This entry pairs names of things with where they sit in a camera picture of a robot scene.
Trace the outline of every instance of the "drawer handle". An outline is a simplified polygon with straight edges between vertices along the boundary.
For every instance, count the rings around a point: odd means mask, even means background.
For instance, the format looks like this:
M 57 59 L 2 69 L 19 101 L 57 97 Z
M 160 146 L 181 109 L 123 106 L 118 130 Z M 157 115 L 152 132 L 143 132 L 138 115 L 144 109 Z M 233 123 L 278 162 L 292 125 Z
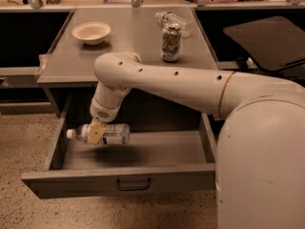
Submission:
M 139 191 L 139 190 L 147 190 L 151 187 L 151 179 L 148 178 L 147 179 L 147 184 L 144 185 L 144 186 L 140 186 L 140 187 L 122 187 L 121 186 L 121 180 L 118 179 L 116 181 L 116 188 L 119 190 L 119 191 Z

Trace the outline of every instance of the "open drawer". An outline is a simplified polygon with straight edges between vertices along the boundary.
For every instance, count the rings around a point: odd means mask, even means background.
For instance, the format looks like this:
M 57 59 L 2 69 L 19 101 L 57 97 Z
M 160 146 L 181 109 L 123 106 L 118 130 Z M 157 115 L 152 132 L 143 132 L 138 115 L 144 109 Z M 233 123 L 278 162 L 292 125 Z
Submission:
M 214 136 L 205 114 L 199 115 L 197 130 L 132 130 L 128 145 L 67 140 L 68 128 L 90 122 L 90 115 L 83 114 L 90 100 L 80 92 L 69 95 L 44 171 L 22 175 L 39 198 L 214 189 Z

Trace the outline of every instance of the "bottle cap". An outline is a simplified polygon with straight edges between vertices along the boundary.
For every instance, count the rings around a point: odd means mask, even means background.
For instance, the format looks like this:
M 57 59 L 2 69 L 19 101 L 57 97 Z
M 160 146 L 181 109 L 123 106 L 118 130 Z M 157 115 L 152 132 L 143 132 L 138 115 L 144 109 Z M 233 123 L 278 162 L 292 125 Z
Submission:
M 68 130 L 67 130 L 67 138 L 68 138 L 68 139 L 74 138 L 74 136 L 73 136 L 73 131 L 74 131 L 74 129 L 68 129 Z

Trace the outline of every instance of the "countertop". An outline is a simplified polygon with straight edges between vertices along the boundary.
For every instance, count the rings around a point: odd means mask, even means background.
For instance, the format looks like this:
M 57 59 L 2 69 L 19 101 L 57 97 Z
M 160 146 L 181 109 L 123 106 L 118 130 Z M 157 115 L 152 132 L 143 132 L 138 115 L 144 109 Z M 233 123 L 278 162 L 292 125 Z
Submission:
M 161 59 L 161 28 L 155 21 L 158 11 L 170 10 L 191 20 L 193 30 L 181 39 L 180 58 L 174 63 Z M 79 24 L 104 22 L 112 31 L 98 46 L 87 46 L 75 39 L 71 32 Z M 38 84 L 95 83 L 95 59 L 106 52 L 137 52 L 143 64 L 175 66 L 177 68 L 217 69 L 208 45 L 195 22 L 192 8 L 77 8 L 69 25 L 50 55 Z

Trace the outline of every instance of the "empty bottle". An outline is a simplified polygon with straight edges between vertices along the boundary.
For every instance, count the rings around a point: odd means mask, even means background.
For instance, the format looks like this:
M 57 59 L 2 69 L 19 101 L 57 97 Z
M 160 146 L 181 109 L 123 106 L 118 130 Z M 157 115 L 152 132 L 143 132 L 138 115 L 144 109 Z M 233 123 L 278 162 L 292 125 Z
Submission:
M 170 11 L 157 12 L 155 14 L 155 19 L 162 27 L 165 27 L 166 24 L 178 24 L 180 26 L 182 37 L 189 36 L 193 28 L 191 21 L 181 18 Z
M 67 138 L 77 139 L 83 143 L 91 144 L 128 144 L 130 141 L 130 126 L 128 124 L 103 124 L 102 136 L 94 142 L 91 142 L 90 134 L 91 124 L 84 124 L 77 129 L 67 130 Z

